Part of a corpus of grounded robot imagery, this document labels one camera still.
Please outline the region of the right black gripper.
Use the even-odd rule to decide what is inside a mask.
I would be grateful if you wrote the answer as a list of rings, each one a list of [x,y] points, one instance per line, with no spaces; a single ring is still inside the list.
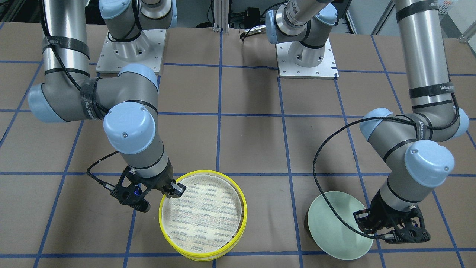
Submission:
[[[168,163],[165,169],[151,178],[142,178],[131,173],[131,168],[126,166],[121,173],[119,181],[111,191],[111,196],[116,198],[121,205],[128,205],[138,212],[146,213],[150,210],[150,203],[145,200],[151,190],[160,190],[167,198],[182,197],[186,186],[174,182],[173,167]]]

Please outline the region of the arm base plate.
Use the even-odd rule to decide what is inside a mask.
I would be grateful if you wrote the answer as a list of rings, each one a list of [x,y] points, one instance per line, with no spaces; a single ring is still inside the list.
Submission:
[[[117,74],[127,64],[140,63],[160,74],[166,33],[166,29],[147,29],[137,39],[126,43],[114,42],[108,33],[96,71]]]
[[[276,56],[281,78],[338,79],[331,42],[324,47],[311,49],[299,41],[276,44]]]

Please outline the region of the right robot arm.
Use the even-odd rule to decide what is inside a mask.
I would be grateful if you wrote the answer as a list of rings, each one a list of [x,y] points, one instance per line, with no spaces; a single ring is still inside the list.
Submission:
[[[126,162],[116,185],[87,175],[122,205],[148,212],[153,189],[181,197],[186,186],[173,178],[158,130],[158,78],[144,64],[121,67],[117,77],[90,77],[85,2],[40,0],[45,81],[28,94],[31,112],[47,123],[102,120],[106,136]]]

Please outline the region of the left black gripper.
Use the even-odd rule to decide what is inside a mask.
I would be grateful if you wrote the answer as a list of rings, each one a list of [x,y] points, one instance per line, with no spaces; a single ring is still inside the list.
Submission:
[[[426,230],[423,214],[418,204],[425,198],[419,197],[417,202],[404,201],[391,190],[381,188],[371,201],[368,209],[353,213],[353,217],[364,234],[375,235],[383,228],[390,229],[380,235],[389,244],[423,243],[431,239]]]

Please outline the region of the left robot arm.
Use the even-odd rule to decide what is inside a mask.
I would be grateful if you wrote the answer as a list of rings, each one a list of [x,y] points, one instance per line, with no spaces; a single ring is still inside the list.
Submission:
[[[419,208],[454,169],[454,157],[439,142],[457,138],[469,127],[469,117],[459,107],[451,81],[441,35],[436,0],[394,0],[396,22],[403,47],[412,112],[395,115],[377,108],[362,119],[345,125],[326,138],[317,158],[334,136],[358,124],[377,154],[390,168],[386,182],[367,209],[353,213],[357,227],[348,224],[335,210],[316,181],[336,226],[366,239],[388,244],[430,241]]]

